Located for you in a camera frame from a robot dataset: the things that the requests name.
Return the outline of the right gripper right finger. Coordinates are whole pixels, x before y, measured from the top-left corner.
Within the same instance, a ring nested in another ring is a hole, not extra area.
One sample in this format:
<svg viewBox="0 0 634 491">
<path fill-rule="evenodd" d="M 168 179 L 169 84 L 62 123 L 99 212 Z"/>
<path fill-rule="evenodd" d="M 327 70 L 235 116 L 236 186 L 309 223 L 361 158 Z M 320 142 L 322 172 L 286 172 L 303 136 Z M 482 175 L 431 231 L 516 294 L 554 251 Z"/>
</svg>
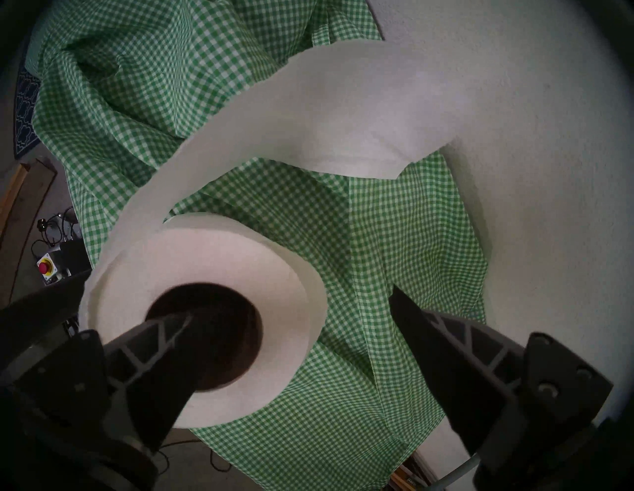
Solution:
<svg viewBox="0 0 634 491">
<path fill-rule="evenodd" d="M 545 333 L 525 347 L 487 325 L 419 307 L 397 286 L 391 317 L 471 456 L 475 488 L 600 488 L 593 424 L 612 383 Z"/>
</svg>

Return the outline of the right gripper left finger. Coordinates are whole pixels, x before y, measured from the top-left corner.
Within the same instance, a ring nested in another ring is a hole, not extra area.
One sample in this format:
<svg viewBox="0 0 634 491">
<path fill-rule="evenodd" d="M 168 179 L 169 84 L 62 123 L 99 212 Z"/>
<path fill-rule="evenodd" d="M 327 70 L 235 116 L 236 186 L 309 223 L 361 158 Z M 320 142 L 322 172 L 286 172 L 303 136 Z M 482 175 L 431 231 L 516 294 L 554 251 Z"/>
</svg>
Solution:
<svg viewBox="0 0 634 491">
<path fill-rule="evenodd" d="M 82 331 L 15 378 L 26 434 L 56 453 L 155 453 L 192 394 L 193 312 L 106 345 Z"/>
</svg>

